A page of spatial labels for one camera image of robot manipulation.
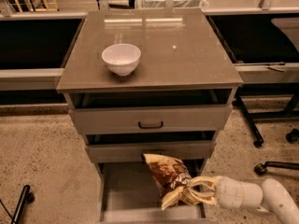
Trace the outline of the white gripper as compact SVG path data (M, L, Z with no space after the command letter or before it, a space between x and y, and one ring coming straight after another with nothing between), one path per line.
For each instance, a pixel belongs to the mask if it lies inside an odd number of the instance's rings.
M192 189L197 186L206 187L209 191ZM180 198L189 205L217 203L225 209L257 208L263 200L263 191L258 185L227 176L197 176L189 181L187 187L189 189L183 190Z

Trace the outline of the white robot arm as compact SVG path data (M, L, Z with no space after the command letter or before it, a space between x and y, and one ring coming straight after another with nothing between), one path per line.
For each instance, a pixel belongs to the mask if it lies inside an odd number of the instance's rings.
M254 214L274 214L282 224L299 224L299 208L276 179L261 185L227 176L197 176L180 194L187 204L207 203L224 209L247 209Z

